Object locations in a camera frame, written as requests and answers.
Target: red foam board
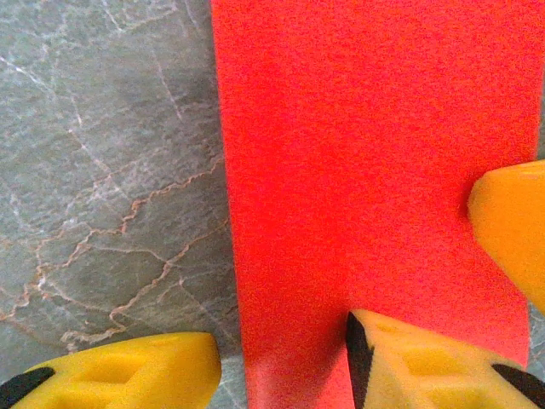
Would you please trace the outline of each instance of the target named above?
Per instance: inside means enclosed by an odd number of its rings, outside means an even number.
[[[525,363],[465,202],[534,158],[544,4],[212,1],[250,408],[352,407],[350,308]]]

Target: red mat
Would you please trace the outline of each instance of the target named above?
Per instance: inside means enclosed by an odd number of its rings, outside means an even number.
[[[250,408],[352,407],[350,308],[525,363],[465,201],[534,158],[545,3],[212,3]]]

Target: red strip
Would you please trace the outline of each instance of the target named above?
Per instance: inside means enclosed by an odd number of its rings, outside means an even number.
[[[351,407],[346,313],[526,361],[469,189],[534,158],[544,4],[213,0],[251,408]]]

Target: marble floor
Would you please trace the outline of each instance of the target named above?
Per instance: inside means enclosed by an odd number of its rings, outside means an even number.
[[[5,0],[0,31],[0,382],[211,331],[210,407],[245,407],[208,1]],[[544,344],[532,308],[541,377]]]

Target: gray marble surface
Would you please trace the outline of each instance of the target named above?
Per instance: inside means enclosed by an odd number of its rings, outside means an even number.
[[[245,407],[207,0],[5,0],[0,30],[0,382],[211,331],[211,407]]]

